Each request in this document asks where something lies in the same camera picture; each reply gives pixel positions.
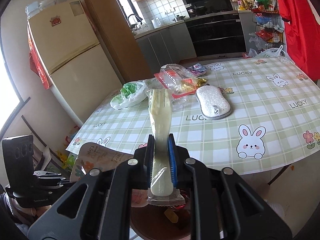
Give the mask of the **person's left hand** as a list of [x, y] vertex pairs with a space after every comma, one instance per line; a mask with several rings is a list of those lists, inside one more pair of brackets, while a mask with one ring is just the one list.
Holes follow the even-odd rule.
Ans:
[[41, 217], [47, 210], [49, 210], [52, 206], [41, 206], [41, 207], [21, 207], [17, 200], [10, 200], [10, 211], [16, 218], [30, 218], [30, 217]]

